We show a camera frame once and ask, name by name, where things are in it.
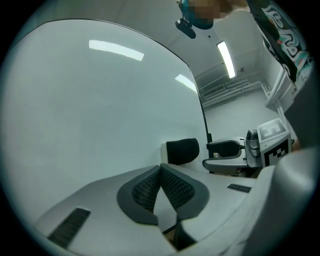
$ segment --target ventilation grille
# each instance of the ventilation grille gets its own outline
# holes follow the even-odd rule
[[[56,245],[67,248],[90,215],[89,210],[76,208],[53,232],[48,239]]]
[[[216,94],[216,93],[218,93],[218,92],[221,92],[221,91],[223,91],[223,90],[225,90],[225,89],[226,89],[226,88],[225,88],[225,85],[224,85],[224,84],[219,85],[218,87],[215,87],[215,88],[213,88],[213,89],[205,92],[205,93],[203,94],[203,97],[204,97],[204,98],[207,98],[207,97],[212,96],[212,95],[214,95],[214,94]]]
[[[245,192],[245,193],[249,193],[251,190],[251,187],[249,187],[249,186],[242,186],[242,185],[237,185],[237,184],[230,184],[229,186],[227,186],[227,188],[232,189],[232,190]]]
[[[155,172],[143,182],[134,186],[132,190],[133,200],[144,209],[154,213],[154,207],[160,185],[159,172]]]
[[[165,169],[162,169],[161,187],[175,210],[195,195],[195,189],[189,183]]]

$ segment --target ceiling light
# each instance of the ceiling light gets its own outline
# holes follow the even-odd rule
[[[105,42],[105,41],[89,40],[89,48],[105,51],[105,52],[111,52],[115,54],[121,54],[129,58],[133,58],[137,61],[141,61],[144,57],[144,54],[141,52],[129,49],[127,47],[124,47],[115,43]]]
[[[226,65],[226,69],[228,70],[228,73],[229,73],[229,78],[235,77],[236,73],[235,73],[234,65],[232,64],[232,60],[231,60],[230,53],[228,51],[226,43],[222,41],[218,43],[216,46],[218,46],[220,50],[220,53]]]
[[[196,93],[197,92],[197,88],[196,88],[196,85],[191,82],[188,78],[186,78],[184,75],[182,74],[179,74],[175,80],[179,81],[180,83],[183,83],[185,86],[189,87],[191,90],[195,91]]]

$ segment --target air vent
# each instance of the air vent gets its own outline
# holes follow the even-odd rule
[[[221,91],[223,91],[223,90],[225,90],[225,89],[226,89],[226,88],[225,88],[225,86],[224,86],[223,84],[222,84],[222,85],[219,85],[218,87],[215,87],[215,88],[213,88],[213,89],[205,92],[205,93],[203,94],[203,97],[204,97],[204,98],[207,98],[207,97],[212,96],[212,95],[214,95],[214,94],[216,94],[216,93],[218,93],[218,92],[221,92]]]
[[[230,184],[227,188],[232,189],[232,190],[245,192],[245,193],[249,193],[251,190],[251,187],[249,187],[249,186],[242,186],[242,185],[237,185],[237,184]]]
[[[90,215],[89,210],[76,208],[60,225],[49,235],[48,239],[56,245],[67,248],[79,232]]]

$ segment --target ceiling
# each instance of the ceiling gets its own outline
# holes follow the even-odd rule
[[[221,41],[226,42],[234,65],[236,77],[232,80],[261,70],[262,38],[249,12],[236,11],[209,30],[194,27],[196,38],[190,39],[175,26],[181,18],[176,0],[50,0],[20,34],[47,21],[72,18],[114,22],[155,39],[189,64],[200,95],[230,82],[216,46]]]

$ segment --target white curved wall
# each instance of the white curved wall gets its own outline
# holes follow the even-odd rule
[[[93,49],[90,40],[143,57]],[[193,81],[169,50],[107,22],[54,21],[24,37],[1,71],[2,182],[21,217],[33,224],[92,181],[160,164],[165,141],[197,138],[200,154],[186,167],[204,171],[201,105],[194,85],[179,82],[179,75]],[[171,208],[163,198],[157,202]],[[166,216],[163,230],[176,221],[173,209]]]

